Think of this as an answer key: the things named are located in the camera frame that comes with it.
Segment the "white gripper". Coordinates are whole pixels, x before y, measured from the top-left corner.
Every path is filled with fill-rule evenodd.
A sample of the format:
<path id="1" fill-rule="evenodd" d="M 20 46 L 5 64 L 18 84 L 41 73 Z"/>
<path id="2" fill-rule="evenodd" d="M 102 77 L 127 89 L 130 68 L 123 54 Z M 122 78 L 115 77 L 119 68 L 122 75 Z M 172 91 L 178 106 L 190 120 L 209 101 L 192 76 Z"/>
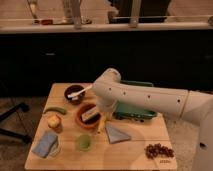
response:
<path id="1" fill-rule="evenodd" d="M 106 119 L 111 120 L 117 104 L 115 102 L 107 104 L 104 101 L 98 101 L 97 106 Z"/>

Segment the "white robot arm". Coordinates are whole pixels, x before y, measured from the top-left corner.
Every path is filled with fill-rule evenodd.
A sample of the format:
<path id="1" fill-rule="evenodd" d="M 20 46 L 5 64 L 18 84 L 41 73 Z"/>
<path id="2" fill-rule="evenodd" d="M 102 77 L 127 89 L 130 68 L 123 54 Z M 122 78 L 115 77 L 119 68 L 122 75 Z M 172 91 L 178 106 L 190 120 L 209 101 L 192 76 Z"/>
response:
<path id="1" fill-rule="evenodd" d="M 92 84 L 102 110 L 117 102 L 173 115 L 199 126 L 192 171 L 213 171 L 213 95 L 183 89 L 135 86 L 121 83 L 121 75 L 108 68 Z"/>

